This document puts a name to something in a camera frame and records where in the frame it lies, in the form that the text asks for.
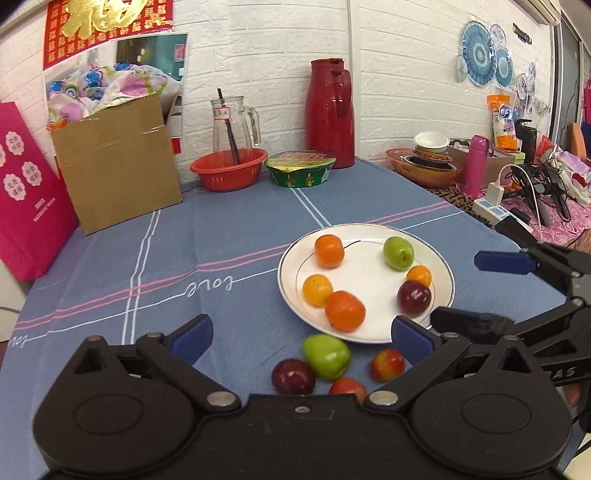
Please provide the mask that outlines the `large orange mandarin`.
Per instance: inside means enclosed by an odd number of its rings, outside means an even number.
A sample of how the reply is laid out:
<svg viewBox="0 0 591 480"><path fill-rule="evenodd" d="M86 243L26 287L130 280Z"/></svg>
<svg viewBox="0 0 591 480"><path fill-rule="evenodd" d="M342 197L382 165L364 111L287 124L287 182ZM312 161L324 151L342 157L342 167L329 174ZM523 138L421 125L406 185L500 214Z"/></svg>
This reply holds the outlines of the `large orange mandarin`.
<svg viewBox="0 0 591 480"><path fill-rule="evenodd" d="M366 307L355 295L346 291L335 291L325 302L325 316L332 328L349 333L363 324Z"/></svg>

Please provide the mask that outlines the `red plastic basin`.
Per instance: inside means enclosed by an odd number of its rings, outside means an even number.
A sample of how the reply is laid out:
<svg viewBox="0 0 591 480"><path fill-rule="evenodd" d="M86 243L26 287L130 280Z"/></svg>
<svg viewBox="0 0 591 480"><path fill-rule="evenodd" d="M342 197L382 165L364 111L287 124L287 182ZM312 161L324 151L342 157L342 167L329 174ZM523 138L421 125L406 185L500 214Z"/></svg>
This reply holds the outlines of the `red plastic basin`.
<svg viewBox="0 0 591 480"><path fill-rule="evenodd" d="M259 179L266 150L260 148L239 149L239 163L233 161L229 150L214 152L195 159L190 171L200 179L204 187L213 192L230 192L249 187Z"/></svg>

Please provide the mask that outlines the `small yellow-orange kumquat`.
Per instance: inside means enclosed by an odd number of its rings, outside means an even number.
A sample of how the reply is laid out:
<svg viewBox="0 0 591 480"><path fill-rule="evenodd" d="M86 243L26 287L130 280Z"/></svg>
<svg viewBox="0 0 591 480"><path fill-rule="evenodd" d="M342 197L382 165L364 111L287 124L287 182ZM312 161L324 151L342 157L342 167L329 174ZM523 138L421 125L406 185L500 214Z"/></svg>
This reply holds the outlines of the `small yellow-orange kumquat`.
<svg viewBox="0 0 591 480"><path fill-rule="evenodd" d="M311 306L322 308L325 306L325 302L332 296L334 290L332 289L332 283L328 277L322 274L314 274L308 276L304 280L303 288L304 300Z"/></svg>

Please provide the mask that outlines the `white power strip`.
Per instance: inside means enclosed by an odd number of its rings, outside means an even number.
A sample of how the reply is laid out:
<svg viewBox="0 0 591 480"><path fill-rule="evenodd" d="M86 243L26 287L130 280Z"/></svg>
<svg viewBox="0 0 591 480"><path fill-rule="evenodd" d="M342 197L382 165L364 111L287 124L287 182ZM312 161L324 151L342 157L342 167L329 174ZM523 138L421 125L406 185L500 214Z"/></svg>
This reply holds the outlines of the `white power strip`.
<svg viewBox="0 0 591 480"><path fill-rule="evenodd" d="M494 205L489 202L486 198L478 198L473 201L472 206L473 212L479 217L485 219L492 226L497 225L505 218L513 218L529 233L533 232L533 229L525 224L522 220L516 217L513 213L507 210L502 205Z"/></svg>

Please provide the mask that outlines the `floral cloth in box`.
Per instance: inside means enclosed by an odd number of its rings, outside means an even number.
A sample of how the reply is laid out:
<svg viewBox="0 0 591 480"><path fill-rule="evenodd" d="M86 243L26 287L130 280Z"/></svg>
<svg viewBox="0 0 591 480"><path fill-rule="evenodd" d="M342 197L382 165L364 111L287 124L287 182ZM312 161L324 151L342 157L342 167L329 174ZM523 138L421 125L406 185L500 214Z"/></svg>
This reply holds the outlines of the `floral cloth in box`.
<svg viewBox="0 0 591 480"><path fill-rule="evenodd" d="M181 86L179 80L149 65L92 66L46 84L47 127L54 132L99 111L152 95L167 113Z"/></svg>

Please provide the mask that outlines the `orange tangerine with stem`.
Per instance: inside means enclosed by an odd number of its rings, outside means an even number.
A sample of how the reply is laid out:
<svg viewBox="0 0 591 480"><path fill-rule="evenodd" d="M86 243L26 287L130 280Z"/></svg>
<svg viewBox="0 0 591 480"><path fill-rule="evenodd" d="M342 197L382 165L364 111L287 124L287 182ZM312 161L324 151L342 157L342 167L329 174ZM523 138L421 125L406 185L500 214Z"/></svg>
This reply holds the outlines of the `orange tangerine with stem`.
<svg viewBox="0 0 591 480"><path fill-rule="evenodd" d="M338 236L325 234L315 240L315 258L325 269L337 268L345 258L345 248Z"/></svg>

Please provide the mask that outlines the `white round plate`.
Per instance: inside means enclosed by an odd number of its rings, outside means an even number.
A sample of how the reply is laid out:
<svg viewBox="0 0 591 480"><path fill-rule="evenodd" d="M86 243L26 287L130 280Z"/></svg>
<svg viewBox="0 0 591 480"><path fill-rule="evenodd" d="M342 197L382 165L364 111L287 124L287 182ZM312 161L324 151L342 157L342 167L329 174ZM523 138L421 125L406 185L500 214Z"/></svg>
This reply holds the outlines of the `white round plate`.
<svg viewBox="0 0 591 480"><path fill-rule="evenodd" d="M335 269L324 269L315 260L315 240L332 234L342 240L345 258ZM349 223L325 227L304 235L283 253L277 270L277 285L284 302L298 318L315 330L342 340L365 344L386 344L391 341L391 324L402 313L397 301L398 289L406 274L387 265L383 245L392 236L399 236L413 246L414 263L427 267L432 273L432 301L421 315L414 318L419 325L431 327L430 312L439 307L450 307L456 294L456 282L446 259L432 245L421 238L376 224ZM322 274L337 291L346 291L366 307L363 324L351 333L332 327L325 311L304 300L304 280Z"/></svg>

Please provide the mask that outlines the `pink shopping bag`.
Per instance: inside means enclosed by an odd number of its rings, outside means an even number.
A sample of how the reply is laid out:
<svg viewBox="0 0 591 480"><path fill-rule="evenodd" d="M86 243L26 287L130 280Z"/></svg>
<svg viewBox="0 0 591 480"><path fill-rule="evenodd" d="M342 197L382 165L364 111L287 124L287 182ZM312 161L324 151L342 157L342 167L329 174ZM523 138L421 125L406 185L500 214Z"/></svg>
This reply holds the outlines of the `pink shopping bag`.
<svg viewBox="0 0 591 480"><path fill-rule="evenodd" d="M20 282L43 276L78 219L13 102L1 105L1 261Z"/></svg>

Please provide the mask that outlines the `red fu wall poster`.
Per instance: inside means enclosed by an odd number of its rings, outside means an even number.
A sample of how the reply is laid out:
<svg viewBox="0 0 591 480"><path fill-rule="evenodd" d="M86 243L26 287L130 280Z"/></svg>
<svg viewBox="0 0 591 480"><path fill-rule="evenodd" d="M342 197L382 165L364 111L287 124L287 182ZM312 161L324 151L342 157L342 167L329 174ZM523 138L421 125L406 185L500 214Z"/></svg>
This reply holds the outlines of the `red fu wall poster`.
<svg viewBox="0 0 591 480"><path fill-rule="evenodd" d="M54 0L47 7L43 68L108 40L172 27L172 0Z"/></svg>

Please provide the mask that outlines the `green apple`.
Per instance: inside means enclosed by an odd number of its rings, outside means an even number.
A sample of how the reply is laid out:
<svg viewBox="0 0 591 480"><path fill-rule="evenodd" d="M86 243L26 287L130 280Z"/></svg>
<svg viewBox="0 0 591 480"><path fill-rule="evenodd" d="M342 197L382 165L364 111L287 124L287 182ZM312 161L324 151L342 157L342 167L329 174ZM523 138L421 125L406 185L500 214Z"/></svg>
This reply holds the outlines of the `green apple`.
<svg viewBox="0 0 591 480"><path fill-rule="evenodd" d="M328 381L335 381L345 375L351 364L352 354L348 345L339 338L326 334L311 335L304 340L304 361L312 371Z"/></svg>
<svg viewBox="0 0 591 480"><path fill-rule="evenodd" d="M384 242L383 255L386 263L397 271L408 271L415 260L412 244L400 236L392 236Z"/></svg>

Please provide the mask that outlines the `orange snack bag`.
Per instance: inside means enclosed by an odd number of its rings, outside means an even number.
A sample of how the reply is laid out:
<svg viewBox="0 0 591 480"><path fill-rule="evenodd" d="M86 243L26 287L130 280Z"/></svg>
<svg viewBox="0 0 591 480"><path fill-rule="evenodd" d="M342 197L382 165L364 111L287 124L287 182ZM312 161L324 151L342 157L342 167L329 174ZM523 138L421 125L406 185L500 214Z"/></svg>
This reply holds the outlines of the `orange snack bag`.
<svg viewBox="0 0 591 480"><path fill-rule="evenodd" d="M517 151L519 142L513 120L511 97L504 94L487 96L487 104L491 111L494 142L497 148L505 151Z"/></svg>

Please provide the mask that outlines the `brown cardboard box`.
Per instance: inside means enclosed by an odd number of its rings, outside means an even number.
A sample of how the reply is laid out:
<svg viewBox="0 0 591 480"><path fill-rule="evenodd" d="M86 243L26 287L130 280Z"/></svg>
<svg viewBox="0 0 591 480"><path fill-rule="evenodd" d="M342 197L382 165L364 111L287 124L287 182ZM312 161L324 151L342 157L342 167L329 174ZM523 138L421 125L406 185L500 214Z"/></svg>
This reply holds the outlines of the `brown cardboard box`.
<svg viewBox="0 0 591 480"><path fill-rule="evenodd" d="M182 201L160 100L140 97L51 134L85 234Z"/></svg>

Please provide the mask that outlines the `dark red plum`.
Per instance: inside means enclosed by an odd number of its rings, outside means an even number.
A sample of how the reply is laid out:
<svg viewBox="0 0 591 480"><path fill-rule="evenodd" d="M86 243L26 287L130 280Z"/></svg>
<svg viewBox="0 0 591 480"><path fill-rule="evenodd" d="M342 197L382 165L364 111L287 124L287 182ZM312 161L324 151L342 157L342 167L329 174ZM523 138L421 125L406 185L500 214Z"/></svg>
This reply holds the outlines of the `dark red plum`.
<svg viewBox="0 0 591 480"><path fill-rule="evenodd" d="M407 280L399 288L397 301L404 315L422 315L430 306L432 293L429 287L416 280Z"/></svg>

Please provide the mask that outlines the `blue decorative wall plate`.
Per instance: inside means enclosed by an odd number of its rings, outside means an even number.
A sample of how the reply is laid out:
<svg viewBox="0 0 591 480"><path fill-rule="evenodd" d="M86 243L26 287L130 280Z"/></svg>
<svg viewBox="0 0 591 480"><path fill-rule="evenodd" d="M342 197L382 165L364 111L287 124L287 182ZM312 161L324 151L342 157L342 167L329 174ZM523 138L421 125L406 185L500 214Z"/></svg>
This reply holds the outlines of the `blue decorative wall plate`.
<svg viewBox="0 0 591 480"><path fill-rule="evenodd" d="M493 81L496 74L496 50L484 24L470 21L465 25L460 51L466 63L468 78L475 85L484 87Z"/></svg>

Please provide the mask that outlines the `black stirring stick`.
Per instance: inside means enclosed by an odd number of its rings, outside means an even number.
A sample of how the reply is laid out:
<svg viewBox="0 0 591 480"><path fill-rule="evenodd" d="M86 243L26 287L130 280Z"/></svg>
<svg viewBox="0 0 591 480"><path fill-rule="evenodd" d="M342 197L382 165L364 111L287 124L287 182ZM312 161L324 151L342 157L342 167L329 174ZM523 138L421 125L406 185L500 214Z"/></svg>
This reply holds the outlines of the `black stirring stick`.
<svg viewBox="0 0 591 480"><path fill-rule="evenodd" d="M218 99L221 102L221 107L225 107L225 100L224 100L221 88L217 88L217 94L218 94ZM224 119L224 123L225 123L225 127L226 127L226 133L228 133L228 144L229 144L230 151L232 154L232 160L235 163L235 165L238 165L240 163L239 162L239 154L238 154L238 146L236 146L235 136L233 135L233 132L232 132L230 119L229 118Z"/></svg>

